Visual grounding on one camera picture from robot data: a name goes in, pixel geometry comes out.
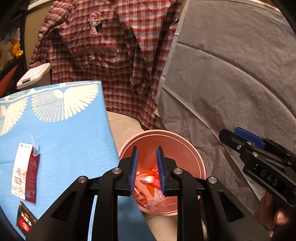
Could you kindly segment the person's right hand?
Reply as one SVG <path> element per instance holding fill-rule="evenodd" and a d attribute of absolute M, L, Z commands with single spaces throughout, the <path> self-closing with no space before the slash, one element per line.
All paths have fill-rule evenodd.
<path fill-rule="evenodd" d="M 259 222 L 265 227 L 270 237 L 273 236 L 276 225 L 286 225 L 291 217 L 292 212 L 287 208 L 279 208 L 273 211 L 273 196 L 266 192 L 259 203 L 257 217 Z"/>

